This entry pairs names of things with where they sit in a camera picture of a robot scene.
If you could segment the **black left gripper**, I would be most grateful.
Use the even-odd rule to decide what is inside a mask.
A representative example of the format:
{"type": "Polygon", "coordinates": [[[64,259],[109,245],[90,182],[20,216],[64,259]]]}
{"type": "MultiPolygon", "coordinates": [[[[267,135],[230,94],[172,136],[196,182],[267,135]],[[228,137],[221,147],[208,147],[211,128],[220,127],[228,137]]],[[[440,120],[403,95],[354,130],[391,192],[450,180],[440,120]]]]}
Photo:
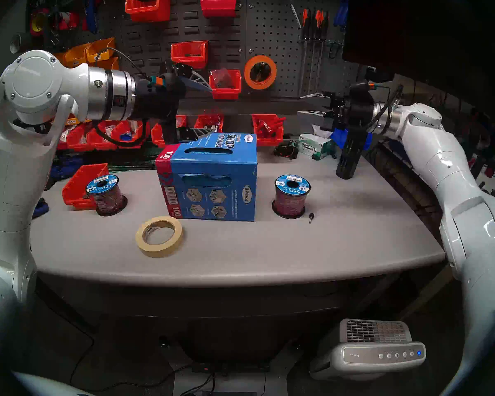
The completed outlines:
{"type": "MultiPolygon", "coordinates": [[[[212,93],[212,88],[193,67],[175,63],[175,73],[185,86],[212,93]]],[[[134,120],[159,121],[166,144],[179,143],[176,128],[176,115],[180,99],[184,99],[186,90],[136,90],[134,101],[134,120]]],[[[188,141],[197,141],[215,132],[215,126],[188,128],[188,141]]]]}

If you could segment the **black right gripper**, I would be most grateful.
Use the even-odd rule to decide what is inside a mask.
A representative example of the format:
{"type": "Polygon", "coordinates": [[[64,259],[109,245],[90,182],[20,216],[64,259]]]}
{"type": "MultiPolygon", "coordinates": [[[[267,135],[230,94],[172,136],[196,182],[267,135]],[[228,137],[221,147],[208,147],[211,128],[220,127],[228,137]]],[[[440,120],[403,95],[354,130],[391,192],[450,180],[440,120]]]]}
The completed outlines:
{"type": "Polygon", "coordinates": [[[344,130],[349,126],[364,127],[373,118],[374,99],[369,92],[350,92],[349,95],[337,96],[334,92],[310,93],[300,100],[330,99],[330,111],[297,111],[298,118],[323,120],[323,129],[344,130]]]}

